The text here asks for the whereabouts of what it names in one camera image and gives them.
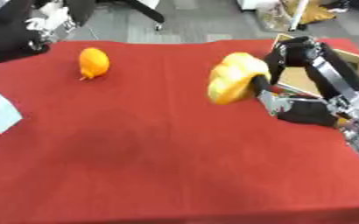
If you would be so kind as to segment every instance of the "floor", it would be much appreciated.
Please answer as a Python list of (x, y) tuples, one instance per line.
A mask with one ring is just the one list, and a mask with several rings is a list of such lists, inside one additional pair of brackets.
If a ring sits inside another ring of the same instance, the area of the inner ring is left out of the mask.
[[(166, 17), (162, 31), (154, 22), (123, 3), (101, 4), (73, 40), (114, 40), (129, 43), (203, 43), (219, 39), (268, 39), (252, 11), (240, 12), (236, 0), (161, 0), (157, 8)], [(295, 35), (348, 38), (359, 45), (359, 11), (339, 14), (337, 19), (312, 24)]]

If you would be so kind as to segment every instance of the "red tablecloth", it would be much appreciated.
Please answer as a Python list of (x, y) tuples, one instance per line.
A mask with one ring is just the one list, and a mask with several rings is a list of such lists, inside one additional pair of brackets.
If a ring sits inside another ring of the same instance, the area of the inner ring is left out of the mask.
[[(281, 122), (256, 100), (206, 97), (222, 57), (262, 57), (271, 43), (70, 42), (0, 65), (0, 93), (25, 117), (0, 136), (0, 223), (359, 221), (359, 157), (340, 133)], [(112, 66), (79, 81), (89, 46)]]

